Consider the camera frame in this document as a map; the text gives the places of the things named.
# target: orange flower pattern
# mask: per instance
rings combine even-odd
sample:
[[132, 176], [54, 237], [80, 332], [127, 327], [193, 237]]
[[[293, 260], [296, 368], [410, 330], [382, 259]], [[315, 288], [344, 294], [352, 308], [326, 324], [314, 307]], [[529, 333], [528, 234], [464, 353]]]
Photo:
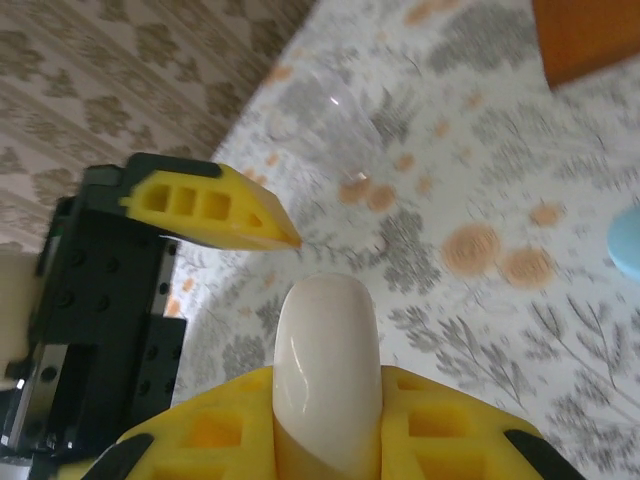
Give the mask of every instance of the orange flower pattern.
[[472, 277], [486, 272], [500, 252], [500, 239], [488, 225], [466, 225], [442, 246], [442, 259], [455, 275]]
[[553, 260], [541, 248], [510, 252], [500, 266], [504, 278], [516, 288], [542, 288], [553, 279]]
[[367, 206], [375, 213], [389, 210], [396, 202], [396, 191], [391, 185], [376, 185], [369, 192]]

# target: blue object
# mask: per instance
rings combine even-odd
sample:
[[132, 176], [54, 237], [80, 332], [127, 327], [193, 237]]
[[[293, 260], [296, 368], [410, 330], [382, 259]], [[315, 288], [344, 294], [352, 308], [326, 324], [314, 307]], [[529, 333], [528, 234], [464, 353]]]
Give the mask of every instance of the blue object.
[[640, 207], [627, 210], [613, 221], [607, 243], [616, 267], [640, 282]]

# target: gray leaf pattern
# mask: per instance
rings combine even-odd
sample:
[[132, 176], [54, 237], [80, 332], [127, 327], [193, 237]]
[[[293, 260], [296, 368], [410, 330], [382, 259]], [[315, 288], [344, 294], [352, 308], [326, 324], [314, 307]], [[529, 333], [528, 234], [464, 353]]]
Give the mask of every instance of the gray leaf pattern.
[[409, 134], [409, 125], [419, 110], [420, 105], [416, 103], [411, 90], [398, 97], [385, 88], [382, 102], [371, 114], [371, 122], [380, 133], [382, 144], [389, 147], [393, 140], [404, 143]]
[[433, 49], [427, 62], [439, 74], [461, 64], [481, 73], [495, 70], [503, 62], [519, 67], [538, 53], [531, 16], [493, 3], [471, 6], [442, 34], [447, 40]]
[[226, 380], [264, 366], [266, 354], [262, 340], [249, 335], [236, 335], [222, 351], [222, 367]]
[[384, 279], [391, 292], [407, 293], [416, 289], [426, 294], [440, 279], [440, 270], [432, 262], [433, 247], [420, 240], [422, 217], [401, 208], [380, 224], [380, 233], [387, 242], [382, 255], [374, 256], [371, 266], [386, 265]]

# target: square hole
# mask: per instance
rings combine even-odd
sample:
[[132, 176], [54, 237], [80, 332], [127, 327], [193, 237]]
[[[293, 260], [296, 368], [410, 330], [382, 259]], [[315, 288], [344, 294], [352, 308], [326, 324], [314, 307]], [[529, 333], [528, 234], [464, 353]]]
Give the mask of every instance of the square hole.
[[192, 215], [196, 208], [196, 191], [193, 188], [177, 188], [172, 200], [172, 213]]
[[213, 220], [226, 220], [229, 217], [231, 198], [217, 192], [207, 192], [202, 205], [202, 216]]
[[434, 405], [409, 414], [410, 437], [464, 437], [468, 431], [467, 414], [455, 406]]
[[228, 412], [206, 412], [193, 421], [191, 432], [184, 442], [188, 448], [237, 447], [242, 441], [242, 418]]
[[152, 185], [144, 195], [144, 207], [154, 212], [166, 212], [170, 193], [169, 185]]
[[153, 472], [152, 480], [222, 480], [225, 468], [220, 466], [166, 466]]
[[252, 227], [261, 227], [262, 220], [260, 220], [255, 213], [252, 213], [249, 215], [249, 225]]
[[451, 455], [418, 454], [418, 463], [425, 480], [486, 479], [486, 462], [480, 452], [450, 453]]

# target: yellow 3d-printed part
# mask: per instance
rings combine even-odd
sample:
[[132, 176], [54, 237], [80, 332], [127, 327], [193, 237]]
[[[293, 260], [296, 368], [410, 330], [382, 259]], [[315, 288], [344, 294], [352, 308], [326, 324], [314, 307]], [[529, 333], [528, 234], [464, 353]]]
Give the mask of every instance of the yellow 3d-printed part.
[[[400, 368], [382, 383], [381, 480], [541, 480], [503, 434], [529, 423]], [[271, 388], [262, 368], [130, 430], [155, 440], [127, 480], [277, 480]]]
[[217, 178], [156, 171], [120, 203], [127, 216], [216, 248], [299, 247], [277, 197], [227, 165]]

